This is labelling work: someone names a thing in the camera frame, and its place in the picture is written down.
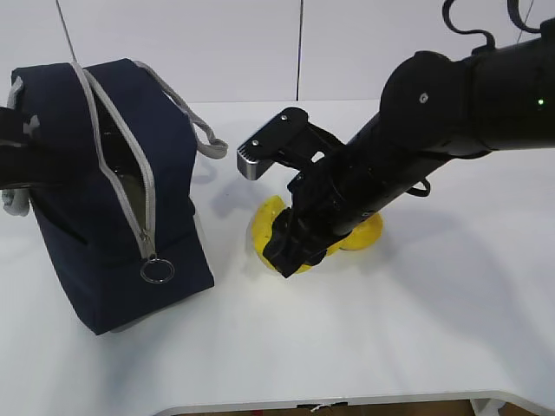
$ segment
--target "black cable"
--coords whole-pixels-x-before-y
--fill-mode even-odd
[[[506,7],[509,10],[509,17],[511,17],[511,22],[513,22],[513,24],[523,32],[541,33],[539,29],[526,26],[526,23],[522,21],[522,16],[520,15],[519,3],[520,3],[520,0],[506,0]]]
[[[488,32],[487,30],[482,29],[473,29],[473,30],[460,30],[455,28],[453,22],[451,21],[450,11],[451,6],[455,0],[445,0],[443,3],[443,7],[441,9],[441,14],[443,15],[443,22],[447,25],[448,28],[451,29],[454,33],[458,33],[459,35],[484,35],[486,37],[486,48],[487,49],[495,49],[495,38],[493,35]]]

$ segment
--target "metal ring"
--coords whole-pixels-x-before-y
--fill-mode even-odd
[[[161,263],[167,267],[167,276],[163,279],[152,279],[147,275],[147,268],[153,264]],[[145,282],[153,283],[153,284],[162,284],[167,283],[173,279],[173,275],[175,274],[175,268],[173,264],[163,258],[149,258],[141,267],[140,267],[140,276],[145,280]]]

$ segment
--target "cable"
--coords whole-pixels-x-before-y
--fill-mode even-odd
[[[509,10],[509,17],[511,17],[511,22],[513,22],[513,24],[523,32],[541,33],[539,29],[526,26],[526,23],[522,21],[522,16],[520,15],[519,3],[520,3],[520,0],[506,0],[506,7]]]
[[[450,28],[451,31],[453,31],[454,33],[458,33],[459,35],[484,35],[486,37],[485,48],[491,49],[491,50],[495,49],[495,38],[487,30],[482,30],[482,29],[460,30],[455,28],[455,26],[453,25],[453,22],[451,21],[451,16],[450,16],[451,6],[453,6],[454,2],[455,0],[445,0],[445,2],[443,3],[443,7],[441,8],[441,14],[443,15],[443,22],[445,22],[447,27]]]
[[[55,0],[55,6],[58,9],[58,16],[62,21],[63,26],[63,33],[66,36],[66,41],[68,42],[69,52],[71,53],[71,57],[73,58],[73,62],[77,62],[77,58],[75,58],[75,51],[73,49],[73,43],[71,42],[71,38],[69,37],[68,26],[66,25],[66,19],[63,17],[62,7],[60,7],[60,1]]]

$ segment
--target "gray zipper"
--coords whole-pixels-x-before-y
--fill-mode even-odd
[[[154,175],[150,164],[148,163],[147,157],[145,156],[139,142],[134,137],[133,133],[129,129],[127,123],[121,117],[120,112],[117,110],[115,104],[110,100],[110,97],[106,94],[100,83],[85,69],[83,70],[85,76],[87,77],[88,84],[95,92],[98,99],[102,102],[104,107],[107,109],[108,113],[114,120],[115,125],[121,132],[124,140],[131,149],[133,156],[137,160],[137,164],[140,168],[140,173],[143,180],[143,185],[145,189],[145,227],[141,228],[139,220],[134,215],[133,208],[129,202],[129,198],[123,188],[123,184],[120,182],[119,178],[112,171],[106,163],[104,162],[105,169],[102,169],[103,173],[108,177],[114,191],[120,201],[121,209],[127,219],[129,227],[135,235],[137,244],[139,246],[140,255],[145,259],[155,259],[157,258],[156,246],[155,246],[155,232],[156,232],[156,191],[154,188]],[[101,143],[99,138],[99,143],[97,146],[101,149]]]

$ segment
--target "white wall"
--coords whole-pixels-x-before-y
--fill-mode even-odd
[[[294,100],[299,0],[62,0],[77,59],[151,65],[188,101]]]
[[[304,0],[299,98],[378,98],[418,49],[468,55],[481,36],[457,36],[443,0]],[[531,0],[521,0],[523,16]],[[128,56],[152,65],[189,101],[291,101],[297,94],[301,0],[61,0],[77,58]],[[529,23],[555,16],[534,0]],[[458,0],[454,23],[516,41],[506,0]],[[18,66],[70,61],[55,0],[5,2],[0,13],[0,95]],[[532,36],[523,35],[526,40]]]
[[[530,16],[528,17],[527,24],[531,28],[539,28],[539,25],[548,19],[555,17],[555,0],[534,0]],[[521,41],[527,41],[538,37],[538,35],[531,35],[525,33],[522,35]]]
[[[10,91],[11,71],[70,59],[54,1],[4,1],[0,10],[0,105]]]
[[[521,1],[524,13],[529,2]],[[456,59],[484,44],[483,36],[450,32],[441,18],[442,4],[443,0],[304,0],[299,98],[379,98],[392,71],[415,51],[433,50]],[[506,0],[458,0],[451,16],[460,29],[490,30],[499,46],[516,42],[519,35],[507,15]]]

